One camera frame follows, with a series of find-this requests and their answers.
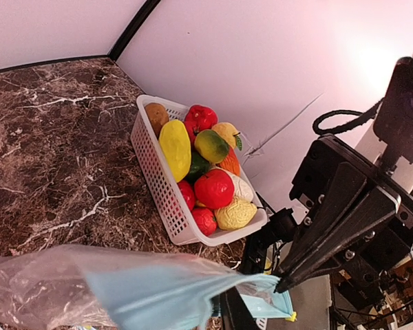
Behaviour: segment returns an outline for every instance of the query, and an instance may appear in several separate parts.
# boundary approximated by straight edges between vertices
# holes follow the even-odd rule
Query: blue cloth
[[[199,274],[181,265],[141,265],[117,272],[86,272],[85,277],[123,330],[202,328],[212,312],[212,297],[243,283],[271,292],[272,305],[262,298],[242,295],[254,318],[287,318],[293,312],[287,292],[273,293],[279,279],[270,275]]]

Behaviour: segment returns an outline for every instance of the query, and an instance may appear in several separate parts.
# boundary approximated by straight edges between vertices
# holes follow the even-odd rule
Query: green leaf
[[[235,135],[235,143],[237,144],[237,147],[239,148],[239,150],[242,151],[243,143],[239,135]]]

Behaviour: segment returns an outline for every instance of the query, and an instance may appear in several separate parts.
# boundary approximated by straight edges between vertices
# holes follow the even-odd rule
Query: black mount
[[[279,292],[341,269],[367,287],[410,252],[413,197],[337,137],[313,142],[293,185],[309,213],[274,271]]]

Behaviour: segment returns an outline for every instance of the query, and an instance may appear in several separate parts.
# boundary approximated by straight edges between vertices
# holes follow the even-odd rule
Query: black cable
[[[135,17],[131,20],[124,32],[120,35],[115,45],[109,52],[109,57],[117,61],[119,56],[124,52],[131,39],[144,24],[145,20],[153,12],[154,8],[160,3],[160,0],[146,0],[142,7],[137,11]]]
[[[280,255],[280,252],[282,251],[282,248],[286,245],[286,243],[282,243],[278,249],[275,249],[275,243],[273,245],[273,255],[272,255],[272,260],[271,260],[271,266],[269,266],[268,268],[264,269],[265,272],[269,272],[270,270],[274,270],[275,267],[273,267],[275,265],[275,260],[277,260],[277,258]]]
[[[354,129],[355,127],[361,126],[365,124],[370,119],[375,118],[378,112],[378,108],[383,102],[384,98],[380,99],[378,103],[376,103],[373,107],[368,109],[366,112],[360,111],[353,111],[353,110],[333,110],[319,116],[312,124],[312,129],[314,130],[315,134],[323,135],[323,134],[340,134],[347,131]],[[351,116],[358,116],[354,120],[351,120],[345,124],[332,127],[330,129],[320,129],[319,125],[326,119],[337,116],[337,115],[351,115]]]

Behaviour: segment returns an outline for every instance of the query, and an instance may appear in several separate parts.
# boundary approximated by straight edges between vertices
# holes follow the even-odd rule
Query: yellow papaya
[[[180,120],[171,120],[160,130],[159,145],[176,182],[190,171],[191,143],[185,125]]]

